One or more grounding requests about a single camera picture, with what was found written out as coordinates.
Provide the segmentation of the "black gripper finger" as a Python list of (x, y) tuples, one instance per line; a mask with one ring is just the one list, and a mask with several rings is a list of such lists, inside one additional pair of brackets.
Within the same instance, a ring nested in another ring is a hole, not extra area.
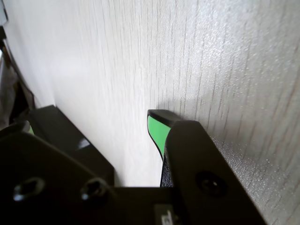
[(28, 123), (0, 132), (3, 225), (120, 225), (107, 183), (29, 133)]
[(168, 110), (147, 112), (148, 133), (163, 159), (189, 225), (263, 225), (265, 220), (203, 126)]

